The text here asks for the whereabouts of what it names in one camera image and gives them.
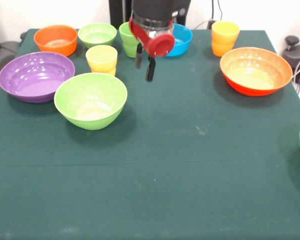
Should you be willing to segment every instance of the robotic arm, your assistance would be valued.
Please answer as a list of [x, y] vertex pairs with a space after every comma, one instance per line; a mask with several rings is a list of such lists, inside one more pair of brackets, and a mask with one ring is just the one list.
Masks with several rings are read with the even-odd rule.
[[142, 52], [149, 55], [145, 79], [151, 82], [156, 67], [156, 57], [166, 56], [175, 45], [172, 35], [174, 19], [186, 16], [191, 0], [132, 0], [130, 30], [139, 40], [135, 65], [141, 66]]

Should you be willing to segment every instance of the yellow cup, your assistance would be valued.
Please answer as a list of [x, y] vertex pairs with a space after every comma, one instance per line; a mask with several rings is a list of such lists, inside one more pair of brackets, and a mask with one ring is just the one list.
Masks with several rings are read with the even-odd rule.
[[88, 49], [85, 58], [93, 73], [116, 75], [117, 50], [110, 45], [97, 45]]
[[240, 28], [230, 21], [217, 21], [212, 25], [212, 52], [222, 57], [235, 45], [239, 36]]

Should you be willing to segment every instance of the orange cup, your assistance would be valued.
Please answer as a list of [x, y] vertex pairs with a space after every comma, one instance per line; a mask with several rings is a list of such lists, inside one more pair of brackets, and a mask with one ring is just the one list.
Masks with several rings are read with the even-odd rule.
[[218, 57], [232, 50], [239, 36], [240, 28], [230, 21], [217, 21], [212, 25], [212, 52]]
[[41, 28], [34, 34], [34, 42], [42, 52], [54, 52], [66, 57], [77, 48], [77, 31], [66, 25]]

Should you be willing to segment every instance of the light green bowl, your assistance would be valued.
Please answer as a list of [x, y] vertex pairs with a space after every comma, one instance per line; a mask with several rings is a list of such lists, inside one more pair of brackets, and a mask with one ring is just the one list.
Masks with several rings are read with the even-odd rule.
[[78, 37], [89, 49], [97, 45], [112, 45], [117, 29], [111, 24], [96, 22], [79, 29]]
[[115, 76], [89, 72], [74, 76], [59, 86], [54, 95], [57, 110], [72, 124], [99, 130], [121, 113], [127, 88]]
[[137, 55], [137, 47], [139, 41], [130, 31], [129, 22], [124, 22], [119, 27], [120, 37], [123, 43], [125, 54], [130, 58], [135, 58]]

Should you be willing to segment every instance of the stacked cup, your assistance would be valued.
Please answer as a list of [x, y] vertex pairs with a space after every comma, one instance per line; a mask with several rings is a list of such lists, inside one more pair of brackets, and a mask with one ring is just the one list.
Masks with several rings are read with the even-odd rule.
[[129, 22], [124, 22], [119, 27], [120, 37], [123, 43], [125, 54], [130, 58], [135, 58], [139, 41], [130, 31]]
[[217, 21], [212, 25], [212, 51], [213, 54], [222, 57], [232, 50], [239, 36], [238, 25], [229, 21]]
[[93, 73], [116, 75], [118, 61], [117, 50], [110, 45], [97, 45], [85, 53], [86, 60]]

